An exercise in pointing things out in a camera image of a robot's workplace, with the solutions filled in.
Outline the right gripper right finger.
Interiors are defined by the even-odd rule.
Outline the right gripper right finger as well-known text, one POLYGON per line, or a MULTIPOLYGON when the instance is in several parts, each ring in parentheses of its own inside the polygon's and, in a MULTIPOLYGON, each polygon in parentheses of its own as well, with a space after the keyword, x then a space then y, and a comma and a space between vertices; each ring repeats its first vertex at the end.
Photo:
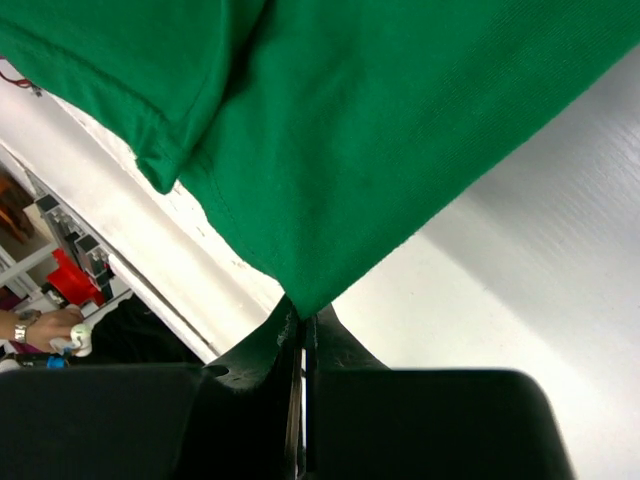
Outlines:
POLYGON ((572 479, 544 391, 510 369, 393 370, 327 307, 307 322, 310 479, 572 479))

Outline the green t-shirt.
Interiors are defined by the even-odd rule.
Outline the green t-shirt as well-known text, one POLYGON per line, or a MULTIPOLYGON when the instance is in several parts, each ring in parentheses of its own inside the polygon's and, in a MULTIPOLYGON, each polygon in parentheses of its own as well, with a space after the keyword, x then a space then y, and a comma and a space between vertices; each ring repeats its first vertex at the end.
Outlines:
POLYGON ((331 303, 639 42, 635 1, 5 1, 1 52, 331 303))

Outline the person's hand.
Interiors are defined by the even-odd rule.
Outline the person's hand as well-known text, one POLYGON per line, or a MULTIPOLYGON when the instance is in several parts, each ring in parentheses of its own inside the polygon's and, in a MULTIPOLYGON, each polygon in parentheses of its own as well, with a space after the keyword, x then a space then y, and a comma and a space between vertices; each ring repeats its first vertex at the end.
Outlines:
POLYGON ((84 321, 84 315, 75 306, 42 313, 41 317, 28 329, 27 343, 13 341, 18 313, 1 311, 1 342, 8 344, 11 353, 51 353, 54 338, 68 338, 71 329, 84 321))

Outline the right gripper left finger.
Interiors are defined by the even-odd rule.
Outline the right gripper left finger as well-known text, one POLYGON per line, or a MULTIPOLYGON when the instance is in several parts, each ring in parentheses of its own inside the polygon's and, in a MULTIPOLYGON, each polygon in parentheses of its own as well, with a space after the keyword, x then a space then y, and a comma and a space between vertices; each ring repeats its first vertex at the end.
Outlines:
POLYGON ((288 298, 205 365, 43 363, 1 376, 5 479, 292 479, 299 316, 288 298))

